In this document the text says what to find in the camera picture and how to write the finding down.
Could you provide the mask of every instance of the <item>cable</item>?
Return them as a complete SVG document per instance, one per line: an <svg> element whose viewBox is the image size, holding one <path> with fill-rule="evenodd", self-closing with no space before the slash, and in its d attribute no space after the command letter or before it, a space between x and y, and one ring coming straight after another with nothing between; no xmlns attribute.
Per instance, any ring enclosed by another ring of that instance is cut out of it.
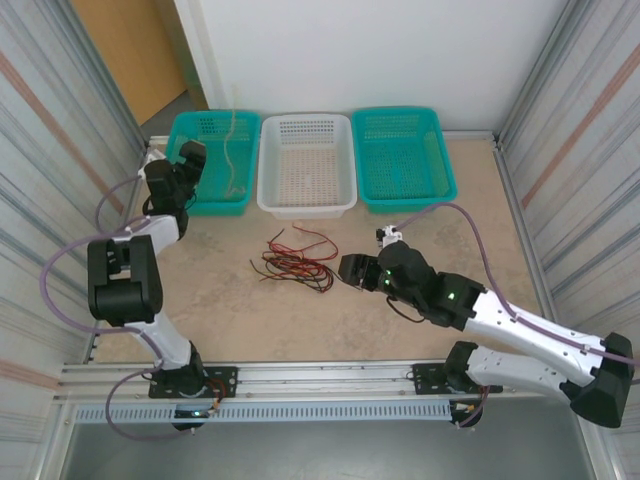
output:
<svg viewBox="0 0 640 480"><path fill-rule="evenodd" d="M229 198L234 192L238 192L239 194L244 195L246 191L244 187L240 187L240 188L233 187L233 181L236 177L236 169L233 163L231 162L231 158L229 157L228 144L235 130L236 130L236 92L234 87L233 88L233 107L231 108L231 125L229 127L229 132L224 137L224 143L222 144L222 149L224 151L224 160L225 162L227 162L227 166L229 167L229 170L231 172L229 175L229 184L227 185L227 193L225 193L225 198Z"/></svg>
<svg viewBox="0 0 640 480"><path fill-rule="evenodd" d="M426 318L422 317L420 320L414 320L413 318L405 315L404 313L402 313L400 310L398 310L394 305L393 302L391 300L391 297L387 297L387 305L389 305L391 307L391 310L393 310L394 312L396 312L398 315L400 315L402 318L409 320L410 322L413 323L422 323L426 320Z"/></svg>
<svg viewBox="0 0 640 480"><path fill-rule="evenodd" d="M336 275L333 270L320 262L336 258L339 253L337 245L329 237L321 233L305 230L295 225L293 228L304 233L318 235L322 237L323 240L298 249L287 247L286 245L276 242L278 237L284 232L283 228L280 230L280 233L267 242L269 250L262 252L260 257L264 262L267 273L258 270L252 260L249 260L249 263L257 273L264 277L260 281L266 279L277 281L289 280L301 283L318 293L329 291L333 286ZM310 258L305 255L307 250L324 244L330 244L334 249L333 253L322 258Z"/></svg>
<svg viewBox="0 0 640 480"><path fill-rule="evenodd" d="M480 399L480 404L473 410L473 413L465 418L462 422L456 422L456 426L458 428L464 427L466 424L471 422L471 420L480 415L480 412L484 409L485 404L487 403L487 398L489 398L489 389L490 387L482 387L482 397Z"/></svg>
<svg viewBox="0 0 640 480"><path fill-rule="evenodd" d="M131 220L129 220L125 225L125 228L129 228L130 231L133 233L141 228L143 228L144 226L146 226L146 223L143 223L142 225L138 225L136 228L131 228L129 227L129 225L138 222L142 219L145 219L146 217L136 217L133 218ZM151 339L151 337L149 337L145 332L143 332L142 330L139 330L137 328L133 328L133 327L120 327L120 328L97 328L97 327L89 327L87 325L83 325L82 323L79 323L75 320L73 320L72 318L68 317L64 312L62 312L58 306L54 303L53 299L51 298L51 295L49 293L49 287L47 285L47 277L49 276L49 272L53 269L53 266L55 265L55 263L64 255L66 255L67 253L69 253L71 250L78 248L81 245L87 244L89 242L95 241L95 240L103 240L106 238L111 238L113 234L110 233L100 233L97 235L91 235L85 238L81 238L80 240L76 240L74 242L71 242L70 244L62 247L60 250L58 250L48 261L47 263L45 263L44 267L42 268L42 271L40 272L40 278L39 278L39 287L40 287L40 296L42 297L42 300L44 301L44 304L47 306L47 308L49 310L51 310L51 312L53 312L53 314L58 317L63 323L76 328L82 332L85 333L93 333L93 334L100 334L100 335L113 335L113 334L118 334L118 333L133 333L135 335L140 336L140 338L142 338L151 348L151 350L153 350L154 354L156 355L156 357L158 358L158 362L156 363L156 365L152 368L148 368L148 369L144 369L144 370L140 370L138 372L132 373L130 375L127 375L126 377L124 377L122 380L120 380L119 382L117 382L113 388L111 389L111 391L109 392L109 394L107 395L107 401L105 403L105 417L107 419L107 423L109 424L109 426L118 434L120 434L121 436L128 438L129 440L136 440L136 441L150 441L150 440L168 440L171 438L176 438L178 436L183 435L184 433L188 433L189 430L184 430L181 432L174 432L171 434L166 434L166 435L155 435L155 436L148 436L148 435L132 435L130 433L125 432L124 430L122 430L120 427L118 427L114 422L113 419L111 418L111 412L110 412L110 406L111 406L111 400L113 399L114 394L116 393L116 390L118 388L120 388L125 382L127 382L128 380L137 377L139 375L147 375L150 373L154 373L159 371L162 368L162 364L164 363L164 360L162 358L162 351L160 350L160 348L158 347L158 345L156 345L156 343Z"/></svg>
<svg viewBox="0 0 640 480"><path fill-rule="evenodd" d="M130 178L127 178L126 180L121 181L120 183L116 183L113 187L111 187L109 190L107 190L107 192L102 196L102 198L98 202L98 205L96 206L96 210L95 210L95 212L93 214L93 224L95 225L96 230L98 230L98 232L106 233L102 229L102 226L100 225L100 210L102 209L102 205L104 205L104 202L106 202L107 199L113 194L113 192L118 190L120 187L124 187L125 185L128 185L129 183L133 183L133 182L137 181L139 178L140 178L140 176L136 175L135 177L130 177Z"/></svg>
<svg viewBox="0 0 640 480"><path fill-rule="evenodd" d="M493 288L494 292L496 293L496 296L498 297L498 300L500 301L500 304L504 307L505 311L509 315L511 315L511 317L515 321L522 323L523 325L525 325L526 327L529 327L531 330L534 330L535 332L538 332L538 333L540 333L542 335L545 335L546 337L549 337L549 338L551 338L553 340L557 340L558 342L564 343L565 345L568 345L570 347L577 348L580 351L593 353L595 355L599 355L599 356L601 356L603 358L607 358L609 360L615 360L615 361L620 362L620 363L625 363L625 364L628 364L628 365L633 365L635 367L640 367L640 360L636 360L634 358L623 357L622 355L616 355L614 353L605 352L604 350L599 350L597 348L591 348L590 346L583 345L580 342L576 342L574 340L570 340L568 338L564 338L562 335L559 335L559 334L557 334L555 332L551 332L551 331L545 329L544 327L536 325L535 323L530 322L526 318L523 318L523 317L519 316L515 312L515 310L513 310L513 307L509 304L509 302L507 302L506 297L502 293L502 290L500 290L500 287L498 286L498 282L496 282L496 279L494 278L493 273L491 272L491 267L489 266L489 258L487 256L487 252L486 252L486 250L484 248L484 243L482 242L482 238L480 238L480 232L478 231L478 226L473 221L473 218L471 218L471 215L469 215L469 212L467 212L461 206L456 205L455 203L451 203L451 202L434 203L433 205L430 205L427 208L421 210L420 212L412 215L411 217L409 217L404 222L401 222L400 224L398 224L396 226L396 229L397 230L403 229L404 227L406 227L406 226L410 225L411 223L413 223L414 221L416 221L422 215L424 215L426 213L429 213L429 212L431 212L431 211L433 211L433 210L435 210L436 208L439 208L439 207L451 207L451 208L454 208L454 209L458 210L460 213L462 213L462 215L464 215L464 217L467 219L467 221L469 222L469 225L471 226L471 230L473 230L473 234L476 237L476 242L478 243L478 248L480 249L480 255L482 257L482 263L484 265L484 270L487 273L487 278L489 279L489 283L491 284L491 287ZM632 384L633 385L640 384L640 379L634 380L632 382Z"/></svg>

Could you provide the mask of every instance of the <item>white wall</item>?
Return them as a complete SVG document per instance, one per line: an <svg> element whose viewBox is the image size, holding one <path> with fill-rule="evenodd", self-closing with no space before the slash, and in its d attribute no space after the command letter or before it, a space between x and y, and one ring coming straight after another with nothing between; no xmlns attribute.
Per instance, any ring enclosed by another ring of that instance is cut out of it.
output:
<svg viewBox="0 0 640 480"><path fill-rule="evenodd" d="M210 108L501 126L566 0L176 0Z"/></svg>

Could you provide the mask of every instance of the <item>plastic basket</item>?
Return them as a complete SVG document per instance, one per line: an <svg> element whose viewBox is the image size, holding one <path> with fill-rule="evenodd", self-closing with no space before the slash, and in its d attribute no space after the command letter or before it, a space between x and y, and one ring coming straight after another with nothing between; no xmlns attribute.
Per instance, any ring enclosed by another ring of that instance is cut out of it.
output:
<svg viewBox="0 0 640 480"><path fill-rule="evenodd" d="M360 198L371 212L412 212L456 197L453 169L433 110L360 110L352 122Z"/></svg>
<svg viewBox="0 0 640 480"><path fill-rule="evenodd" d="M233 169L224 155L232 112L181 113L173 123L166 153L170 162L184 161L178 153L189 140L197 140L207 147L207 163L196 189L195 202L189 207L190 215L242 215L247 207L258 154L260 116L253 112L236 112L235 117L233 133L227 142Z"/></svg>
<svg viewBox="0 0 640 480"><path fill-rule="evenodd" d="M279 219L337 218L358 200L351 123L342 115L262 124L258 205Z"/></svg>

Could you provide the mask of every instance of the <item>teal plastic basket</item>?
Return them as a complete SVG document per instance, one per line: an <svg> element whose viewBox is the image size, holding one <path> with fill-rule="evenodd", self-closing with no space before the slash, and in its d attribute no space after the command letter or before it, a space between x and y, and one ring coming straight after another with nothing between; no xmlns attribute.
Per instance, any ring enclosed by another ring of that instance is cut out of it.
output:
<svg viewBox="0 0 640 480"><path fill-rule="evenodd" d="M189 140L207 147L207 163L196 188L195 203L189 207L190 215L242 215L249 203L260 143L260 116L236 112L233 134L227 142L233 181L224 155L231 118L230 111L215 110L181 113L173 122L166 152L170 162L184 162L178 153Z"/></svg>
<svg viewBox="0 0 640 480"><path fill-rule="evenodd" d="M373 213L415 212L458 194L436 112L359 110L351 120L360 198Z"/></svg>

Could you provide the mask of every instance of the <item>white plastic basket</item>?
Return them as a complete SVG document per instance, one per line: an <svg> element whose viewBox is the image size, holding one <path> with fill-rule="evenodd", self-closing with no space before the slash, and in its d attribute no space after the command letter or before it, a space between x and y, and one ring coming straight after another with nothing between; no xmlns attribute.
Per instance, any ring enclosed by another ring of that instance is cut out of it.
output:
<svg viewBox="0 0 640 480"><path fill-rule="evenodd" d="M279 219L338 218L356 204L351 122L343 115L267 118L258 159L258 206Z"/></svg>

